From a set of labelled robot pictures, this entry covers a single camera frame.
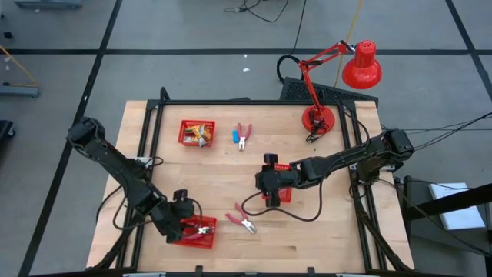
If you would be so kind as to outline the pink-handled metal hole punch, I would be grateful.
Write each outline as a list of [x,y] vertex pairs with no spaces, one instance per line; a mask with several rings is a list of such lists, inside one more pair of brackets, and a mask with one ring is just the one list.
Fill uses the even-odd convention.
[[245,227],[251,234],[256,234],[257,229],[254,224],[249,220],[247,213],[243,210],[243,208],[238,204],[234,204],[234,208],[240,213],[241,217],[236,218],[231,213],[226,213],[225,216],[229,221],[233,222],[236,225],[242,225]]
[[240,152],[243,152],[244,148],[245,148],[246,141],[249,139],[249,136],[251,135],[252,124],[248,124],[246,132],[243,132],[243,128],[242,128],[241,123],[238,123],[236,130],[238,132],[238,137],[239,137],[238,149]]
[[214,233],[214,227],[211,228],[208,226],[201,226],[201,227],[197,227],[194,233],[192,233],[191,235],[187,235],[186,239],[195,240],[213,233]]

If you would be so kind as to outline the red desk lamp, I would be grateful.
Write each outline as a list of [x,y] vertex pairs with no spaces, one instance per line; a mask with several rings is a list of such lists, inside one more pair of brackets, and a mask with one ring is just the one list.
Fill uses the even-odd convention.
[[324,135],[332,130],[335,123],[334,113],[321,104],[309,72],[339,56],[354,53],[354,57],[341,71],[343,82],[355,89],[373,88],[382,79],[382,67],[376,59],[376,52],[376,44],[372,41],[364,40],[353,46],[341,40],[314,57],[298,62],[307,91],[313,102],[304,110],[301,117],[301,122],[307,131],[315,135]]

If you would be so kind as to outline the black mesh computer case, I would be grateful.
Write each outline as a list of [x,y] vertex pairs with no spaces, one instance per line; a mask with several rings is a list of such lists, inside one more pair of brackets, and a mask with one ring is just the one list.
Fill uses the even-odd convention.
[[[378,105],[378,98],[357,92],[351,92],[339,88],[334,88],[326,85],[313,84],[314,90],[317,93],[318,99],[323,103],[328,103],[329,100],[343,101],[369,101]],[[281,90],[280,100],[285,101],[310,101],[311,97],[304,80],[289,78],[284,79],[283,88]]]

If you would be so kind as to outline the red plastic basket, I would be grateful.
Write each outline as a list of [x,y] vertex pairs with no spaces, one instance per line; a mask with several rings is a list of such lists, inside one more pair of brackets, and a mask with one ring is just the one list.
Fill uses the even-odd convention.
[[184,145],[184,146],[197,146],[200,147],[198,144],[198,138],[194,136],[193,134],[186,134],[185,129],[188,126],[193,126],[193,125],[206,125],[209,130],[211,131],[211,140],[207,140],[208,144],[205,147],[211,147],[213,139],[214,139],[214,129],[215,129],[215,122],[214,121],[207,121],[207,120],[182,120],[181,121],[181,126],[179,130],[179,135],[178,135],[178,143]]
[[[208,217],[208,216],[200,217],[198,215],[195,215],[189,219],[182,219],[181,224],[184,226],[183,236],[180,241],[175,243],[176,245],[182,245],[182,246],[200,248],[200,249],[211,249],[213,247],[214,238],[215,238],[215,229],[217,227],[216,218]],[[201,227],[201,226],[208,226],[211,228],[214,227],[214,233],[195,240],[186,239],[187,235],[191,235],[192,233],[194,233],[197,227]]]
[[[274,164],[274,169],[278,171],[288,171],[290,170],[290,166],[287,164]],[[291,202],[291,188],[283,188],[279,189],[279,198],[280,202],[290,203]]]

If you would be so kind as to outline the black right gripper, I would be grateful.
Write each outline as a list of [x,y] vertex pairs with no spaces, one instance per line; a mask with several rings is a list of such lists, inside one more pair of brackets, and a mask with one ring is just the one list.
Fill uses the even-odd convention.
[[265,204],[268,208],[278,208],[281,205],[281,198],[276,191],[295,187],[298,174],[289,165],[275,165],[278,163],[278,155],[274,153],[265,153],[264,163],[266,165],[262,170],[255,174],[255,186],[262,192],[267,192]]

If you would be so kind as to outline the black metal stand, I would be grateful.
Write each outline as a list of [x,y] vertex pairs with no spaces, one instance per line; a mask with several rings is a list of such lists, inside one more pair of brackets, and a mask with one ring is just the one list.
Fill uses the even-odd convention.
[[[403,178],[401,210],[416,270],[460,277],[492,277],[492,183],[433,200],[431,183]],[[481,229],[447,231],[440,214],[477,206]]]

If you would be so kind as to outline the grey floor stand foot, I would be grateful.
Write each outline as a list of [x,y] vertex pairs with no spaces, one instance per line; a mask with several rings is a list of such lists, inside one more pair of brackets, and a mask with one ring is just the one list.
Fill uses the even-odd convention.
[[24,9],[48,9],[48,10],[65,10],[80,9],[81,0],[14,0],[19,8]]
[[18,87],[12,85],[0,85],[0,96],[17,96],[17,97],[39,97],[39,89],[32,87]]

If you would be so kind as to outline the white box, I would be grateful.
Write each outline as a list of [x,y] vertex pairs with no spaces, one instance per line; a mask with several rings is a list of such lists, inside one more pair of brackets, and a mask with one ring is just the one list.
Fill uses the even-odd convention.
[[[430,189],[433,200],[457,194],[458,192],[464,192],[469,189],[465,182],[431,183],[428,188]],[[447,231],[485,228],[484,220],[480,215],[477,206],[440,214],[440,219]]]

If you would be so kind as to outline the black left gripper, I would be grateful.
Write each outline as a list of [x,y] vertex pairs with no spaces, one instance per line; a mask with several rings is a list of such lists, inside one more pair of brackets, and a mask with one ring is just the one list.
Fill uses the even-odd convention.
[[168,243],[175,243],[182,239],[181,220],[194,215],[194,203],[188,197],[187,189],[174,191],[173,200],[164,201],[158,205],[157,228],[168,232]]

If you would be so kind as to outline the black caster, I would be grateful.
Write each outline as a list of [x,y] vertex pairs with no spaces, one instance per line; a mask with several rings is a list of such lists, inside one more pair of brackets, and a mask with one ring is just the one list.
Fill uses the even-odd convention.
[[9,120],[0,120],[0,140],[11,139],[15,135],[14,123]]

